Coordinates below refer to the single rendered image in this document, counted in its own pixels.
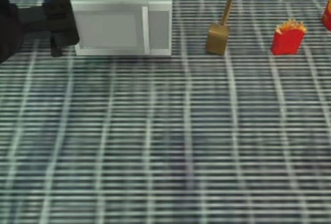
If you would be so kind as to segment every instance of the corrugated metal floor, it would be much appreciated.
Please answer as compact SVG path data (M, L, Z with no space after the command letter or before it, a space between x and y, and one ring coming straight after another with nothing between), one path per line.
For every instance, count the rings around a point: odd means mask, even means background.
M175 2L171 59L39 41L1 65L2 223L330 224L325 2L236 1L226 56L205 55L224 3ZM270 56L288 17L304 43Z

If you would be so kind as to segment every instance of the shovel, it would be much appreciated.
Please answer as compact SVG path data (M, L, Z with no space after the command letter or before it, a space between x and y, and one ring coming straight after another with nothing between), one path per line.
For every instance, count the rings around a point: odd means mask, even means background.
M209 26L206 52L218 55L224 55L227 46L230 28L226 26L232 6L232 0L227 0L223 12L222 20L219 24L211 24Z

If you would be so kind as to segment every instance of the red french fries box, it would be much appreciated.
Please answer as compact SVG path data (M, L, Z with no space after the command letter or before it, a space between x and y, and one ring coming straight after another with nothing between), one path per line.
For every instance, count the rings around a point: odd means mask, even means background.
M296 54L306 30L303 23L297 23L295 20L277 26L271 47L273 55Z
M326 29L331 31L331 0L328 0L325 6L322 23L326 27Z

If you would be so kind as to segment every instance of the microwave handle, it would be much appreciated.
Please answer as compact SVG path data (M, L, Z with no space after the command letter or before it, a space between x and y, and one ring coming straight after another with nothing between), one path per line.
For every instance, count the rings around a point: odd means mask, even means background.
M148 7L142 7L142 17L143 17L144 50L145 50L145 54L149 55L151 53L151 48L149 46Z

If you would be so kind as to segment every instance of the french fries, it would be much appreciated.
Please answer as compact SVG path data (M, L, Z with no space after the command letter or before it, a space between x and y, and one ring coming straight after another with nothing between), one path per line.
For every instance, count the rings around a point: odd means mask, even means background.
M302 32L306 33L307 28L304 26L303 22L296 22L295 19L291 20L289 19L288 21L283 22L282 25L277 25L275 32L279 34L283 34L286 31L289 30L301 30Z

